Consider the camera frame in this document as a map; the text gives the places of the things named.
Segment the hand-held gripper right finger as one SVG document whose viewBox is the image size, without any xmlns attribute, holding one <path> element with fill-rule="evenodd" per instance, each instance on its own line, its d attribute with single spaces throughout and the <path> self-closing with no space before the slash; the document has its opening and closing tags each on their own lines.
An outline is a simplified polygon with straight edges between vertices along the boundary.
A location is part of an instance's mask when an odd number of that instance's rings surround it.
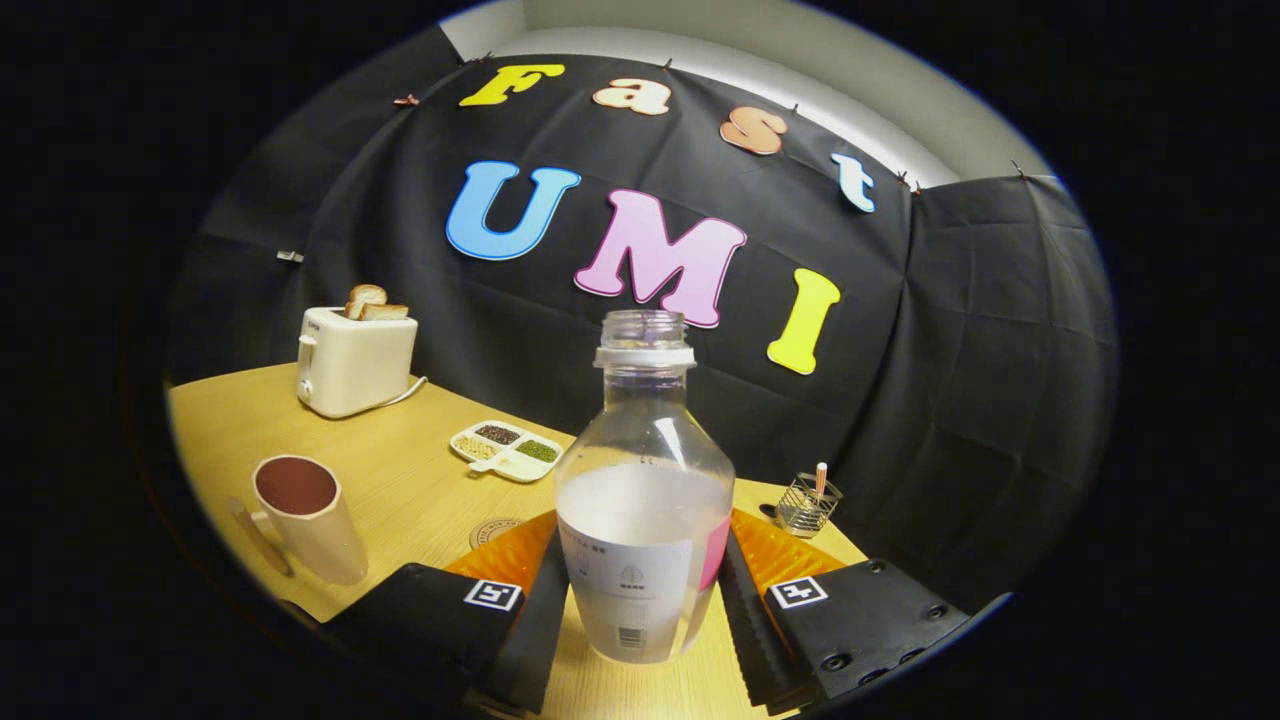
<svg viewBox="0 0 1280 720">
<path fill-rule="evenodd" d="M 719 589 L 751 705 L 812 716 L 906 676 L 972 615 L 895 565 L 844 562 L 733 510 Z"/>
</svg>

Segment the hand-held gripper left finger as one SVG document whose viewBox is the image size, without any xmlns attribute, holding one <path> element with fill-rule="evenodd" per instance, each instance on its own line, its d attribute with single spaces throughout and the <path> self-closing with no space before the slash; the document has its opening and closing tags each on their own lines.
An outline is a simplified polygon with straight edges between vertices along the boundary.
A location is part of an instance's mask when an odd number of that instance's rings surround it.
<svg viewBox="0 0 1280 720">
<path fill-rule="evenodd" d="M 548 511 L 447 568 L 407 562 L 321 626 L 436 701 L 540 714 L 568 583 Z"/>
</svg>

